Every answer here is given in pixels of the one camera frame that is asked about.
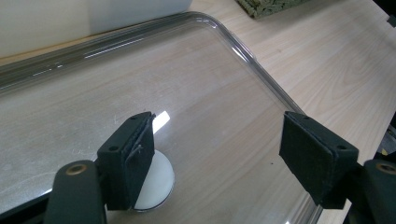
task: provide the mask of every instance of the light wood surface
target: light wood surface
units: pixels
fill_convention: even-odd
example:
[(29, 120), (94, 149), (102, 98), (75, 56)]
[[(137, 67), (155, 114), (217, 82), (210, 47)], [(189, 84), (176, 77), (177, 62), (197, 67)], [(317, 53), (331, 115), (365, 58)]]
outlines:
[[(373, 157), (396, 109), (396, 29), (376, 4), (312, 0), (258, 21), (233, 0), (193, 0), (190, 10), (234, 32), (307, 115), (361, 151), (360, 163)], [(347, 208), (319, 223), (342, 223)]]

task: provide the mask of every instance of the white round object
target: white round object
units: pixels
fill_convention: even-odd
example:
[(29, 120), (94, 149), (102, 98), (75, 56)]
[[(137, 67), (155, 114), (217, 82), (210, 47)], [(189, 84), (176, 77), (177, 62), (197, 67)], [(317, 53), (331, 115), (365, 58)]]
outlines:
[(147, 211), (158, 207), (169, 196), (174, 184), (175, 173), (171, 162), (160, 151), (155, 150), (134, 210)]

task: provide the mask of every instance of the green sponge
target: green sponge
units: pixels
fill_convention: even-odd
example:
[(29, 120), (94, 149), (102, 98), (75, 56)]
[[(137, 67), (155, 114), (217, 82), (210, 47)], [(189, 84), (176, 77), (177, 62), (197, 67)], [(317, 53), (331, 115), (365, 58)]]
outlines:
[(307, 1), (309, 0), (238, 0), (238, 3), (250, 17), (258, 19)]

